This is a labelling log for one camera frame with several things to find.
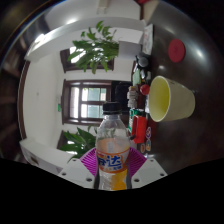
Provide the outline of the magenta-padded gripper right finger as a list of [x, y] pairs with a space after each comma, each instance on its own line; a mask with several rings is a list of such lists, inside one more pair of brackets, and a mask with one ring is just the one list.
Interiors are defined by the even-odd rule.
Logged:
[[165, 177], [167, 173], [154, 159], [147, 159], [138, 150], [130, 148], [127, 188], [136, 189]]

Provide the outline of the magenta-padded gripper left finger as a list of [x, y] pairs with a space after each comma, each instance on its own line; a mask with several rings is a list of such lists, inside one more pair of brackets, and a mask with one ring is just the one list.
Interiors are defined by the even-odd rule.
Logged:
[[59, 177], [84, 188], [97, 189], [99, 175], [96, 149], [92, 148], [80, 159], [72, 158], [59, 173]]

